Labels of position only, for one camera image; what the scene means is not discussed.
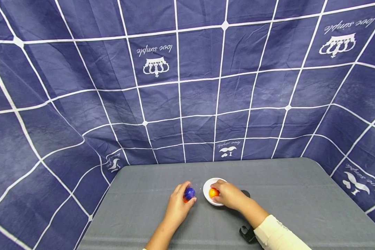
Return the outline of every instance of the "sleeve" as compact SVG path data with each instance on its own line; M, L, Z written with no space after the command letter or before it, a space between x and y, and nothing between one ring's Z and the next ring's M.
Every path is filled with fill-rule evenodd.
M254 229L254 234L265 250L311 250L273 215Z

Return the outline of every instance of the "bowl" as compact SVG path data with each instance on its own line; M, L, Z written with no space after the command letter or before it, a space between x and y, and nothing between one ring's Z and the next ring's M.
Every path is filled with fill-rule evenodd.
M225 181L224 179L222 178L211 178L209 180L207 180L205 183L204 183L204 186L203 186L203 194L204 194L204 197L206 198L206 200L211 204L211 205L214 205L214 206L223 206L223 204L220 204L220 203L216 203L214 202L211 198L210 198L210 195L208 194L208 192L210 191L211 189L211 185L216 183L218 180L223 180Z

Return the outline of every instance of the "human hand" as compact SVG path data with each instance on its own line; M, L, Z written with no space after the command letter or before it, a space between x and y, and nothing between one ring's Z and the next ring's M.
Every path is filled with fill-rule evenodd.
M187 203L183 201L183 193L189 185L189 181L179 184L169 198L164 223L172 227L172 229L176 230L180 224L182 224L188 215L187 213L189 212L190 208L192 208L193 204L197 200L197 198L194 197Z
M224 204L225 206L240 211L242 205L248 198L240 189L230 182L218 180L211 185L212 188L218 189L220 195L213 197L213 201Z

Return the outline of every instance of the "black object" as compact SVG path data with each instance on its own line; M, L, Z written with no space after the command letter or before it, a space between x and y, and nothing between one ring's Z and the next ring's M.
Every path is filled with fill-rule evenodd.
M250 198L250 193L247 190L241 190L242 193L244 193L247 197ZM254 228L251 226L249 229L247 229L246 226L242 226L239 229L240 235L242 235L243 239L248 242L249 244L258 242L256 235L254 234Z
M249 197L250 198L250 193L247 191L247 190L240 190L240 191L242 191L242 193L244 193L247 197Z

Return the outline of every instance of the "fabric backdrop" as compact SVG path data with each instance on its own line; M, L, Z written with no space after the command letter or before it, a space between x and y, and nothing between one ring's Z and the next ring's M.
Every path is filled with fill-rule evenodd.
M0 0L0 249L75 249L126 165L287 157L375 221L375 0Z

